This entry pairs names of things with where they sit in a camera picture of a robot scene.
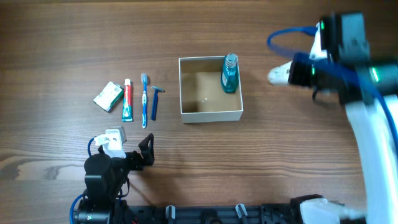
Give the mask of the teal mouthwash bottle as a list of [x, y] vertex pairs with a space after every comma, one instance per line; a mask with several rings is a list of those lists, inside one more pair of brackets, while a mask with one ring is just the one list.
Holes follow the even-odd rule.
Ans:
[[234, 93], [238, 87], [238, 56], [230, 53], [224, 57], [221, 87], [225, 93]]

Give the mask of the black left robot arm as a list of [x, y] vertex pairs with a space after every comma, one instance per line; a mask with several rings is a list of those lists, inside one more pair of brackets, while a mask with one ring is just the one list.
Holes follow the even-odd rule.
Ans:
[[72, 202], [70, 223], [138, 223], [138, 217], [124, 199], [124, 184], [129, 184], [130, 171], [140, 171], [154, 164], [154, 135], [150, 133], [138, 147], [140, 152], [127, 152], [123, 157], [106, 153], [108, 138], [92, 139], [99, 144], [97, 154], [89, 154], [84, 163], [85, 191]]

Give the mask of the green white soap box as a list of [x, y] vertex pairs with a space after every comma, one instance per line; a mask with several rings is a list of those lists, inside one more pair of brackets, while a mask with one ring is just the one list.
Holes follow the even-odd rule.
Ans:
[[124, 90], [121, 86], [109, 82], [93, 101], [106, 112], [110, 112], [114, 104], [123, 96], [123, 93]]

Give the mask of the white cream tube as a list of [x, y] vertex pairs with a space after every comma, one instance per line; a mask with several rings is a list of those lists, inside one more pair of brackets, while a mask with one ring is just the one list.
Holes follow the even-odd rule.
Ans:
[[290, 67], [292, 61], [275, 67], [268, 73], [268, 81], [274, 86], [287, 86], [289, 84]]

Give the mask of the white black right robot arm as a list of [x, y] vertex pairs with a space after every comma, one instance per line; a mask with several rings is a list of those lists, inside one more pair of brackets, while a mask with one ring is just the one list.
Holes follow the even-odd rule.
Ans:
[[298, 204], [301, 223], [397, 222], [397, 60], [371, 58], [360, 12], [322, 17], [302, 32], [310, 53], [292, 52], [288, 83], [335, 91], [354, 132], [366, 189], [363, 212], [311, 198]]

